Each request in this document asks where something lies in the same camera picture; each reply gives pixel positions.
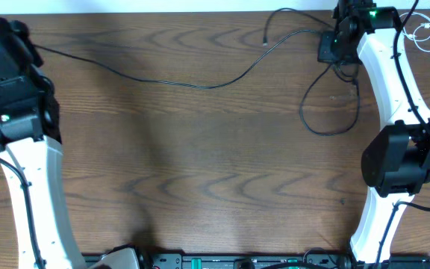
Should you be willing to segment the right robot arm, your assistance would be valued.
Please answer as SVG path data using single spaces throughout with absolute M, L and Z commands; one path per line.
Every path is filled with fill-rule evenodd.
M 390 245 L 406 208 L 430 182 L 430 109 L 405 53 L 407 18 L 373 1 L 339 1 L 335 27 L 323 33 L 318 59 L 360 64 L 370 79 L 380 131 L 361 157 L 367 199 L 349 252 L 339 268 L 430 268 L 422 254 L 392 254 Z

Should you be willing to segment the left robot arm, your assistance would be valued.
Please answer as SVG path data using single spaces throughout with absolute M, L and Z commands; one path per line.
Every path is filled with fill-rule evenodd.
M 25 23 L 0 16 L 0 165 L 10 191 L 19 268 L 88 268 L 62 180 L 54 84 Z

